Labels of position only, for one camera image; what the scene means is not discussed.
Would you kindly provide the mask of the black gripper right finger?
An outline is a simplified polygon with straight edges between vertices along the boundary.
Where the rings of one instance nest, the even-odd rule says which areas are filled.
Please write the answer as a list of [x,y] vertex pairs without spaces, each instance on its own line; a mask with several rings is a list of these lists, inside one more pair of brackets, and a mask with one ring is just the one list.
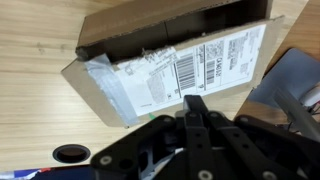
[[198,95],[183,100],[190,176],[209,180],[320,180],[319,143],[256,118],[234,121]]

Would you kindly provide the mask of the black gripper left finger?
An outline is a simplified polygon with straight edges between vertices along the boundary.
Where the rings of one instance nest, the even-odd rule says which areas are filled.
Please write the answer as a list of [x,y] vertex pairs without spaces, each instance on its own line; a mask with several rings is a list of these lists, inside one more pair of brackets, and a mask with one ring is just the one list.
[[96,153],[94,180],[143,180],[181,145],[175,118],[161,115]]

